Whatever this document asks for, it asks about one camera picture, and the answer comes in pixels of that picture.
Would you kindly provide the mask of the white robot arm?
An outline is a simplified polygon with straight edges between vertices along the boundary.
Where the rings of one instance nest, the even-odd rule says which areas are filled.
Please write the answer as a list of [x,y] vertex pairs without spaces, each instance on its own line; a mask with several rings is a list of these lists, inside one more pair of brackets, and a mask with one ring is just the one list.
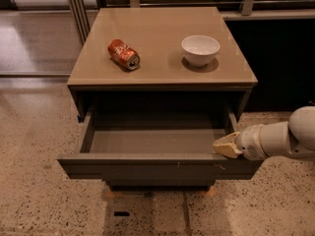
[[272,156],[314,159],[315,107],[301,107],[284,122],[249,126],[214,141],[213,147],[230,158],[242,155],[249,160]]

